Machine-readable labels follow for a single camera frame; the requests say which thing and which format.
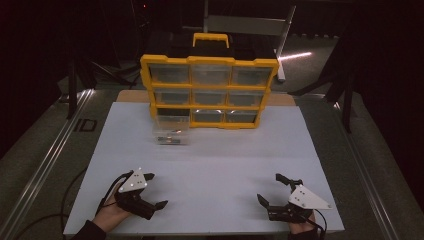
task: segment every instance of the wire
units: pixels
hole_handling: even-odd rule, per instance
[[[41,217],[41,218],[35,220],[34,222],[30,223],[24,229],[22,229],[22,231],[20,231],[18,233],[18,235],[14,238],[14,240],[18,240],[26,231],[28,231],[28,229],[30,229],[31,227],[33,227],[35,224],[37,224],[37,223],[39,223],[39,222],[41,222],[43,220],[52,218],[52,217],[69,217],[69,215],[62,214],[62,213],[57,213],[57,214],[51,214],[51,215],[47,215],[47,216]]]
[[[78,178],[85,172],[87,171],[87,167],[85,167],[81,172],[78,173],[77,176],[74,177],[74,179],[72,179],[71,183],[68,185],[68,187],[66,188],[65,194],[63,195],[62,198],[62,203],[60,205],[60,227],[62,230],[62,239],[66,240],[65,235],[63,235],[63,231],[65,230],[65,221],[63,219],[63,215],[65,215],[63,212],[65,211],[65,202],[66,202],[66,198],[68,196],[69,191],[71,190],[71,187],[74,185],[74,183],[78,180]]]
[[[103,205],[103,206],[102,206],[102,208],[112,206],[113,204],[116,204],[116,203],[117,203],[117,202],[113,202],[113,203],[109,203],[109,204],[107,204],[107,205]]]
[[[319,215],[321,215],[322,219],[324,220],[324,231],[327,232],[327,220],[325,220],[324,215],[322,215],[322,213],[320,211],[318,211],[317,209],[314,209],[316,212],[319,213]]]
[[[320,240],[324,240],[324,238],[325,238],[325,233],[327,232],[327,221],[325,220],[324,216],[322,215],[322,213],[321,213],[320,211],[318,211],[318,210],[316,210],[316,209],[314,209],[314,210],[315,210],[315,211],[317,211],[317,212],[321,215],[321,217],[324,219],[325,229],[324,229],[323,227],[321,227],[319,224],[317,224],[316,222],[309,220],[309,218],[306,218],[306,217],[304,217],[304,216],[302,216],[302,215],[300,215],[300,214],[298,214],[298,213],[295,213],[295,214],[296,214],[298,217],[300,217],[300,218],[302,218],[303,220],[305,220],[306,222],[308,222],[309,224],[311,224],[311,225],[313,225],[313,226],[315,226],[315,227],[319,228],[319,229],[321,230],[321,232],[320,232],[320,234],[319,234],[319,239],[320,239]]]
[[[115,185],[119,182],[119,180],[121,180],[122,178],[129,178],[131,176],[131,174],[133,174],[133,173],[134,173],[134,171],[130,171],[128,173],[124,173],[121,176],[119,176],[117,179],[115,179],[115,181],[113,181],[112,185],[110,185],[109,189],[107,190],[105,196],[100,201],[99,206],[97,207],[97,210],[96,210],[96,214],[95,215],[97,215],[97,213],[99,213],[100,209],[105,204],[106,199],[109,196],[110,192],[113,190],[113,188],[115,187]]]

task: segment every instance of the floor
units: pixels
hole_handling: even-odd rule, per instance
[[[274,82],[272,90],[290,92],[315,81],[336,43],[337,39],[289,37],[283,51],[283,57],[288,57],[283,60],[286,81]],[[289,57],[300,53],[310,54]],[[62,237],[61,214],[69,214],[72,209],[84,169],[90,162],[112,102],[120,90],[128,88],[99,81],[95,91],[80,93],[81,108],[74,120],[66,121],[68,106],[58,101],[0,161],[0,238],[12,239],[20,233],[18,239]],[[346,228],[328,234],[326,239],[423,239],[424,216],[361,96],[354,95],[350,119],[352,133],[348,134],[340,123],[339,104],[327,103],[323,97],[328,87],[325,85],[295,98]],[[76,127],[84,120],[88,123],[87,129]],[[90,124],[94,123],[97,125],[91,129]],[[60,141],[60,136],[66,136],[64,141]],[[51,151],[52,146],[60,152]],[[26,187],[34,183],[34,176],[42,177],[36,184]],[[108,236],[108,239],[140,237]],[[284,236],[221,236],[214,239],[284,239]]]

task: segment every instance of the small parts box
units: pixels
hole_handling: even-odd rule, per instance
[[[267,37],[241,34],[155,32],[140,61],[154,119],[225,129],[258,127],[279,67]]]

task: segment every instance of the white surface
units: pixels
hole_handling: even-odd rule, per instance
[[[141,197],[169,203],[150,221],[130,217],[116,234],[285,232],[287,224],[269,221],[256,196],[260,193],[271,205],[287,204],[290,187],[275,181],[276,173],[302,179],[334,207],[322,211],[328,230],[344,229],[298,107],[268,106],[258,129],[190,129],[190,145],[175,146],[155,143],[148,104],[114,103],[64,233],[77,233],[94,217],[110,184],[138,167],[155,174]]]

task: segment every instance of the person's hand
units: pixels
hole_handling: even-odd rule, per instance
[[[311,216],[309,216],[309,220],[311,220],[312,222],[315,222],[315,215],[314,212],[312,212]],[[302,233],[302,232],[307,232],[307,231],[311,231],[312,229],[315,228],[314,225],[308,223],[308,222],[304,222],[304,223],[289,223],[289,228],[290,228],[290,232],[292,234],[298,234],[298,233]]]
[[[117,227],[127,217],[131,216],[130,212],[118,207],[115,200],[115,192],[118,190],[120,184],[115,186],[110,197],[100,209],[93,219],[93,223],[100,227],[104,232],[108,233]]]

